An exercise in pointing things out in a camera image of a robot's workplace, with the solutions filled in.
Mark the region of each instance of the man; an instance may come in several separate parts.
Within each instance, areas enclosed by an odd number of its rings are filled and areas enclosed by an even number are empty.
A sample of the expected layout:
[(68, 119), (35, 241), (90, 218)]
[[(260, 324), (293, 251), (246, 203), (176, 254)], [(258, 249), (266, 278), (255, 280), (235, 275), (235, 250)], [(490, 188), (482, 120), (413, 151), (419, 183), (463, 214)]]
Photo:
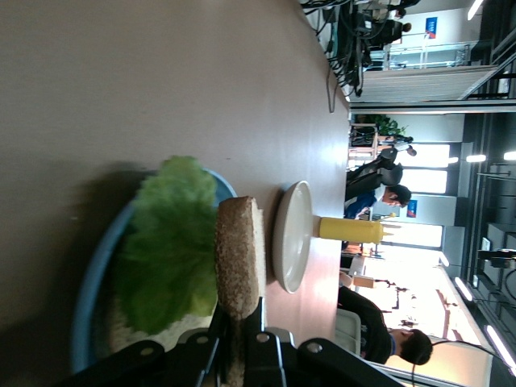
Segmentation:
[(344, 203), (344, 218), (356, 219), (376, 202), (383, 202), (389, 206), (401, 208), (409, 204), (412, 193), (404, 185), (380, 185), (373, 191), (358, 195)]
[(390, 4), (387, 6), (388, 10), (405, 10), (405, 8), (408, 8), (409, 6), (415, 6), (418, 4), (421, 0), (401, 0), (399, 4), (396, 6), (391, 6)]
[(384, 22), (373, 23), (371, 37), (367, 40), (370, 46), (383, 47), (402, 37), (403, 32), (409, 32), (412, 24), (387, 19)]
[(360, 357), (379, 364), (385, 364), (393, 355), (417, 365), (425, 364), (430, 359), (433, 347), (428, 336), (418, 329), (389, 331), (381, 310), (371, 300), (346, 286), (339, 289), (337, 307), (360, 317)]
[(397, 8), (396, 10), (389, 10), (387, 8), (380, 8), (372, 10), (372, 19), (375, 22), (382, 22), (385, 19), (399, 20), (406, 15), (405, 8)]

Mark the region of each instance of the screw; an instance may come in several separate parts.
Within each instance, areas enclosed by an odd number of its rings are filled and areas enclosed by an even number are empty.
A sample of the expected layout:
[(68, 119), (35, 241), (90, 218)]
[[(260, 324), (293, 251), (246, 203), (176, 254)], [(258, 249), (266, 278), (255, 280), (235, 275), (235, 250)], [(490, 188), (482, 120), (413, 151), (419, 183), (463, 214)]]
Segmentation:
[(258, 335), (256, 335), (256, 341), (258, 343), (267, 343), (268, 339), (269, 337), (266, 333), (259, 333)]
[(208, 338), (206, 336), (197, 337), (197, 344), (204, 344), (208, 342)]
[(154, 352), (154, 350), (152, 348), (144, 348), (141, 350), (140, 352), (140, 355), (141, 356), (149, 356), (150, 354), (152, 354)]
[(323, 346), (313, 341), (306, 346), (306, 349), (312, 353), (320, 353), (323, 349)]

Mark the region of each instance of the fluorescent light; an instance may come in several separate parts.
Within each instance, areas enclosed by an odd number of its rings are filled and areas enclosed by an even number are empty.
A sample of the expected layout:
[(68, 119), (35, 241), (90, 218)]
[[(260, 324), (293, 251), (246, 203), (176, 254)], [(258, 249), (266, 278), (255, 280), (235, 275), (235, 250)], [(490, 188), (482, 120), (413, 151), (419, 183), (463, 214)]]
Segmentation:
[(509, 351), (507, 351), (506, 346), (503, 345), (503, 342), (501, 341), (500, 337), (498, 336), (498, 333), (490, 325), (488, 325), (485, 328), (485, 331), (489, 335), (490, 339), (493, 341), (494, 346), (497, 348), (501, 357), (506, 362), (506, 364), (510, 367), (510, 371), (514, 375), (516, 372), (516, 363), (514, 362), (514, 359), (512, 358), (512, 356), (509, 354)]
[(503, 160), (516, 160), (516, 152), (507, 152), (503, 154)]
[(475, 16), (475, 13), (478, 11), (478, 9), (481, 7), (481, 4), (484, 0), (475, 0), (471, 8), (468, 12), (468, 20), (473, 19), (473, 16)]
[(468, 301), (473, 301), (472, 294), (469, 292), (468, 288), (462, 282), (462, 280), (458, 277), (455, 277), (455, 283), (457, 284), (457, 287), (459, 288), (459, 290), (462, 293), (462, 295), (464, 296), (464, 298), (466, 298)]
[(468, 163), (481, 163), (485, 161), (485, 155), (471, 155), (466, 157)]
[(441, 263), (448, 267), (450, 265), (450, 261), (447, 259), (447, 257), (441, 252), (441, 255), (439, 256), (439, 258), (441, 259)]

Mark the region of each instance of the blue sign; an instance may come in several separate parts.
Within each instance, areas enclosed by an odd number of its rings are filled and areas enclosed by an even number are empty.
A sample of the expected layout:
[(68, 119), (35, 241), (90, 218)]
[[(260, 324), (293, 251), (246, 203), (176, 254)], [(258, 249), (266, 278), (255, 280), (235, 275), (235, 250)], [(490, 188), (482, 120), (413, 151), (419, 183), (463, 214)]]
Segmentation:
[(418, 213), (418, 201), (411, 200), (409, 205), (406, 207), (406, 217), (407, 218), (415, 218)]
[(437, 36), (437, 18), (427, 18), (425, 32), (428, 34), (429, 39), (435, 39)]

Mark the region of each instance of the desk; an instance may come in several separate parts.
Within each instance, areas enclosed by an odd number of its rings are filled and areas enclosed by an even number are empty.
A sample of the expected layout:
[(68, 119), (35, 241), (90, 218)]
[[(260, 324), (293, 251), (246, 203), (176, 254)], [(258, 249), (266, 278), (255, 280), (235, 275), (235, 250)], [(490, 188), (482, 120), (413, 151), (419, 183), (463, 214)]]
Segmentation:
[[(77, 288), (137, 172), (197, 157), (257, 198), (269, 243), (284, 184), (307, 180), (314, 212), (339, 217), (346, 181), (347, 103), (337, 89), (329, 113), (298, 2), (39, 2), (38, 23), (27, 4), (10, 2), (2, 36), (0, 385), (69, 371)], [(339, 248), (314, 240), (294, 295), (269, 276), (268, 320), (297, 342), (333, 335)]]

